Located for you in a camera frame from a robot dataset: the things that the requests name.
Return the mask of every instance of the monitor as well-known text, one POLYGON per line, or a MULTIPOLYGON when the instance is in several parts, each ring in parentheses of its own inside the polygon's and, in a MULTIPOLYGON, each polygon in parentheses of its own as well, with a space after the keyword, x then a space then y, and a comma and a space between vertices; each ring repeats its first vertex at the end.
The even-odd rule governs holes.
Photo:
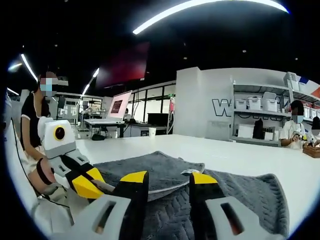
POLYGON ((107 116, 108 118, 124 118, 131 93, 132 91, 127 91, 113 97, 107 116))
POLYGON ((130 49, 122 50, 118 55, 101 64, 95 87, 105 89, 144 78, 149 45, 148 42, 145 42, 130 49))
POLYGON ((66 99, 63 96, 60 96, 58 100, 58 109, 64 109, 65 104, 66 104, 66 99))

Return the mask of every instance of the gray gripper housing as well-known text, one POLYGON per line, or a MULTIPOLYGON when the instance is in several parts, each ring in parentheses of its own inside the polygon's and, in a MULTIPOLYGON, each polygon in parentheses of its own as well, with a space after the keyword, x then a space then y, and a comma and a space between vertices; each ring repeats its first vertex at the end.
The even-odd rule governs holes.
POLYGON ((103 195, 88 205, 64 233, 54 233, 51 240, 119 240, 122 222, 130 204, 129 198, 103 195), (96 229, 108 208, 113 207, 104 223, 103 232, 96 229))
MULTIPOLYGON (((71 152, 66 153, 65 155, 72 158, 79 165, 90 163, 88 158, 80 153, 79 149, 75 149, 71 152)), ((61 177, 65 177, 66 174, 71 171, 71 169, 69 169, 64 165, 64 163, 62 162, 59 156, 50 159, 49 163, 51 167, 54 169, 54 172, 61 177)))
POLYGON ((233 196, 209 199, 205 201, 214 222, 215 233, 218 240, 284 240, 280 234, 271 234, 263 229, 259 217, 233 196), (223 210, 228 206, 241 226, 241 233, 234 235, 230 222, 223 210))

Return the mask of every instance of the red screen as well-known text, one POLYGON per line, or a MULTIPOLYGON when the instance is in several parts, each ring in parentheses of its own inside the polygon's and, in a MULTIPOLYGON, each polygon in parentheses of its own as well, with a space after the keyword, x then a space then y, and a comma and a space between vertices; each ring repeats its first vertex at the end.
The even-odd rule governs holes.
POLYGON ((145 77, 149 43, 121 51, 100 66, 95 87, 102 89, 145 77))

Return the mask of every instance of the ceiling light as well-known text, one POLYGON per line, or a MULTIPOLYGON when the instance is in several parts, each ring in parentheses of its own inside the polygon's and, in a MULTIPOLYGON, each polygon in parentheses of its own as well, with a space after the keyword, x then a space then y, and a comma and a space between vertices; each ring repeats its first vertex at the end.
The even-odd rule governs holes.
POLYGON ((85 86, 81 97, 83 97, 83 96, 86 94, 86 92, 87 92, 87 90, 88 90, 89 87, 90 87, 90 84, 87 84, 87 85, 85 86))
POLYGON ((25 55, 24 55, 24 54, 21 54, 21 58, 22 58, 22 60, 23 60, 23 62, 24 62, 24 65, 26 66, 26 68, 27 68, 27 69, 29 70, 29 72, 31 73, 32 77, 38 82, 38 78, 36 77, 36 75, 35 75, 34 72, 32 71, 32 69, 31 69, 31 67, 30 67, 30 65, 29 65, 29 63, 28 63, 25 55))
POLYGON ((84 88, 84 90, 83 90, 83 92, 82 92, 81 98, 86 94, 88 88, 90 87, 90 84, 91 84, 92 81, 95 79, 95 77, 98 75, 99 69, 100 69, 100 68, 98 68, 97 70, 95 70, 94 74, 92 75, 91 80, 90 80, 89 83, 85 86, 85 88, 84 88))
POLYGON ((99 73, 99 69, 100 69, 100 67, 97 69, 97 70, 95 70, 95 72, 94 72, 94 74, 93 74, 93 78, 95 78, 96 76, 98 76, 98 73, 99 73))
POLYGON ((178 4, 174 7, 171 7, 161 13, 159 13, 158 15, 152 17, 151 19, 149 19, 148 21, 146 21, 145 23, 143 23, 141 26, 137 27, 134 31, 133 34, 138 35, 139 33, 141 33, 143 30, 147 29, 148 27, 150 27, 151 25, 155 24, 156 22, 172 15, 175 14, 177 12, 180 12, 182 10, 188 9, 188 8, 192 8, 195 6, 199 6, 199 5, 203 5, 203 4, 208 4, 208 3, 215 3, 215 2, 222 2, 222 1, 247 1, 247 2, 254 2, 254 3, 259 3, 259 4, 264 4, 264 5, 268 5, 274 8, 277 8, 281 11, 284 11, 286 13, 289 13, 288 10, 282 6, 281 4, 274 2, 272 0, 190 0, 190 1, 186 1, 184 3, 178 4))
POLYGON ((8 89, 8 91, 9 91, 9 92, 11 92, 11 93, 13 93, 13 94, 15 94, 15 95, 19 96, 19 94, 18 94, 17 92, 15 92, 15 91, 11 90, 10 88, 7 88, 7 89, 8 89))
POLYGON ((20 67, 22 65, 22 63, 17 63, 17 64, 14 64, 14 65, 11 65, 9 68, 8 68, 8 71, 9 72, 12 72, 14 70, 16 70, 18 67, 20 67))

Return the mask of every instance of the white desk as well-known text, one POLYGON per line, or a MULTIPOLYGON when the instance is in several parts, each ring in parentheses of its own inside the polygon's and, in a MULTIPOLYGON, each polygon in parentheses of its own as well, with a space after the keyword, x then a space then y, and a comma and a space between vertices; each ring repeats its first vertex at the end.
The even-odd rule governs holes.
POLYGON ((90 125, 91 134, 92 134, 93 128, 99 128, 100 130, 101 127, 117 127, 120 129, 119 137, 120 138, 124 137, 124 128, 126 126, 124 121, 121 121, 121 120, 110 121, 103 118, 85 119, 83 121, 85 124, 90 125))
POLYGON ((159 135, 154 139, 77 140, 76 144, 92 164, 162 151, 188 162, 205 163, 210 170, 247 176, 275 174, 287 199, 290 233, 307 215, 320 190, 320 159, 314 159, 299 150, 181 135, 159 135))

